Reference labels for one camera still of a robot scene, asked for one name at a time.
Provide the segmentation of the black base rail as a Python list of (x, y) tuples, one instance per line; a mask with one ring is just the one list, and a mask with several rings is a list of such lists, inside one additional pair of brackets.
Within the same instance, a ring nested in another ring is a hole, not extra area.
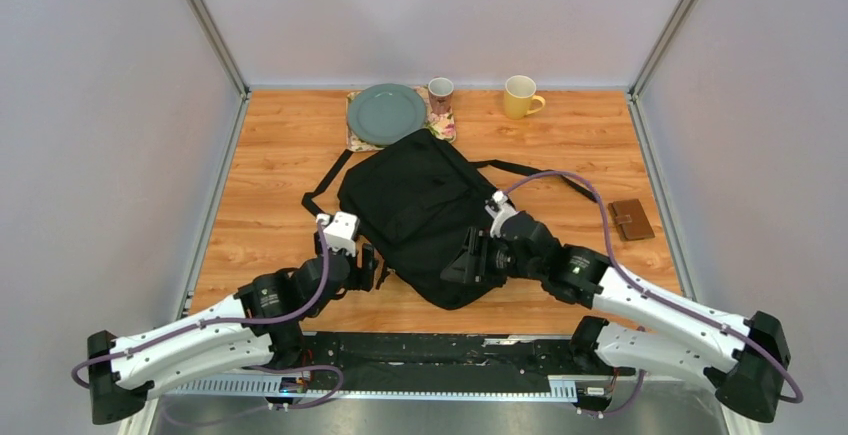
[(313, 365), (338, 367), (346, 391), (539, 393), (550, 376), (614, 374), (553, 336), (317, 332), (301, 339), (293, 364)]

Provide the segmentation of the floral placemat tray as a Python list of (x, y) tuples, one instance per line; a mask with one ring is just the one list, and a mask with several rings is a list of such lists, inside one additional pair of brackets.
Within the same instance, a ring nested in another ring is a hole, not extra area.
[[(454, 114), (452, 112), (450, 112), (449, 114), (446, 114), (446, 115), (435, 115), (435, 114), (433, 114), (431, 112), (431, 108), (430, 108), (430, 104), (429, 104), (429, 100), (428, 100), (427, 89), (424, 86), (419, 86), (419, 87), (408, 86), (408, 87), (415, 90), (423, 98), (423, 100), (425, 101), (426, 106), (427, 106), (427, 110), (428, 110), (427, 118), (426, 118), (424, 127), (421, 128), (421, 129), (428, 130), (437, 139), (445, 140), (445, 141), (452, 143), (457, 137), (457, 128), (456, 128), (456, 122), (455, 122)], [(347, 108), (350, 104), (350, 101), (353, 99), (353, 97), (355, 95), (359, 94), (363, 90), (352, 91), (352, 92), (349, 92), (346, 95), (345, 119), (346, 119)], [(379, 151), (379, 150), (382, 150), (382, 149), (389, 146), (389, 145), (387, 145), (387, 146), (371, 145), (371, 144), (368, 144), (368, 143), (360, 140), (356, 135), (354, 135), (351, 132), (351, 130), (348, 128), (348, 125), (346, 127), (346, 143), (347, 143), (347, 148), (349, 150), (353, 151), (353, 152)]]

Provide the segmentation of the brown leather wallet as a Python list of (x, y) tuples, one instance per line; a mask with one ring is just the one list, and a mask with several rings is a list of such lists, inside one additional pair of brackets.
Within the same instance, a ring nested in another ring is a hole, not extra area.
[(608, 210), (623, 241), (640, 241), (655, 237), (655, 232), (639, 199), (610, 202)]

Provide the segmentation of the small pink floral cup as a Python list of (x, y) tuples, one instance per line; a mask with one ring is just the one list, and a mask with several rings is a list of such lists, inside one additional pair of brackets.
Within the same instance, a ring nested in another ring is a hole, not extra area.
[(433, 114), (446, 115), (451, 112), (454, 89), (454, 83), (446, 77), (435, 77), (428, 82), (428, 99)]

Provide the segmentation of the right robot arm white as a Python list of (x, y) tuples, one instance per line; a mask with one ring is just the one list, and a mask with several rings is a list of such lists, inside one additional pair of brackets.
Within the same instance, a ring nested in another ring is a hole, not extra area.
[(566, 304), (624, 317), (638, 333), (586, 316), (572, 336), (570, 359), (582, 373), (603, 366), (665, 374), (713, 391), (728, 409), (771, 423), (791, 361), (782, 323), (758, 311), (746, 318), (662, 289), (587, 247), (562, 244), (525, 212), (496, 231), (471, 228), (441, 278), (499, 287), (510, 277), (538, 281)]

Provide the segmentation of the yellow ceramic mug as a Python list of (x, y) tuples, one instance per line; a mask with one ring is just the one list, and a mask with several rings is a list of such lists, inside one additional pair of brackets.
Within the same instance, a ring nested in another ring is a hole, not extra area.
[(525, 75), (513, 75), (504, 84), (504, 114), (510, 119), (522, 119), (546, 107), (544, 97), (537, 94), (536, 82)]

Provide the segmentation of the black student backpack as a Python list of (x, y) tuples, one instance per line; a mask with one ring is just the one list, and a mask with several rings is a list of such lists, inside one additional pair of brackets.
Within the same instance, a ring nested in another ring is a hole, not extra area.
[(319, 211), (315, 196), (337, 174), (344, 175), (338, 200), (359, 218), (359, 232), (388, 269), (435, 306), (455, 310), (497, 287), (466, 286), (440, 279), (460, 251), (471, 227), (489, 230), (486, 201), (497, 191), (481, 174), (481, 162), (467, 160), (449, 142), (426, 129), (405, 136), (351, 168), (345, 151), (303, 206)]

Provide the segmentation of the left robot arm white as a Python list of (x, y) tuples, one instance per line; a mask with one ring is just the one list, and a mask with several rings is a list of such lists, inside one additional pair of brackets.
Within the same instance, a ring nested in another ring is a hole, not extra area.
[(256, 277), (212, 307), (133, 336), (101, 330), (87, 339), (92, 421), (105, 425), (190, 381), (237, 368), (291, 370), (307, 361), (300, 323), (351, 290), (369, 291), (373, 246), (316, 255), (299, 268)]

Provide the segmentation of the grey-green ceramic plate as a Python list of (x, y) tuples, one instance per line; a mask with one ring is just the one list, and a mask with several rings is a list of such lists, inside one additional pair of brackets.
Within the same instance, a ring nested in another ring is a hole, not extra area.
[(384, 83), (355, 95), (347, 108), (346, 120), (360, 140), (387, 146), (423, 128), (427, 113), (425, 101), (415, 90)]

